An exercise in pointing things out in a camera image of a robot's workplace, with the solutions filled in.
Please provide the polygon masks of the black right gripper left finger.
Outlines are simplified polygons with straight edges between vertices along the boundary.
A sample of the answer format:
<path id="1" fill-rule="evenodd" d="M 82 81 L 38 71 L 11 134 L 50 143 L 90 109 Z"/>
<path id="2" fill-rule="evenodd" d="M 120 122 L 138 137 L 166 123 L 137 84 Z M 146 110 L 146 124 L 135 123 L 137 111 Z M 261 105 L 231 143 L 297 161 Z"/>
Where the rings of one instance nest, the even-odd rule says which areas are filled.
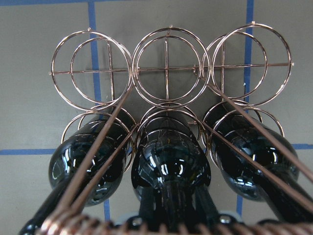
<path id="1" fill-rule="evenodd" d="M 144 220 L 139 215 L 123 215 L 119 217 L 114 225 L 116 227 L 126 225 L 127 227 L 140 227 L 144 223 Z"/>

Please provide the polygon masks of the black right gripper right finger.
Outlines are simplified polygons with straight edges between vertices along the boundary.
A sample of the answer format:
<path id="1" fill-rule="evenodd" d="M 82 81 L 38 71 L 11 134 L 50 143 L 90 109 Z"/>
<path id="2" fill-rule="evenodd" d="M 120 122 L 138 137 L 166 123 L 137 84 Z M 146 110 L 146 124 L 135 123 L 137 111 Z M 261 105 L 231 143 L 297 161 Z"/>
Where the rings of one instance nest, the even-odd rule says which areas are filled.
<path id="1" fill-rule="evenodd" d="M 219 221 L 223 224 L 242 223 L 241 216 L 235 211 L 220 211 Z"/>

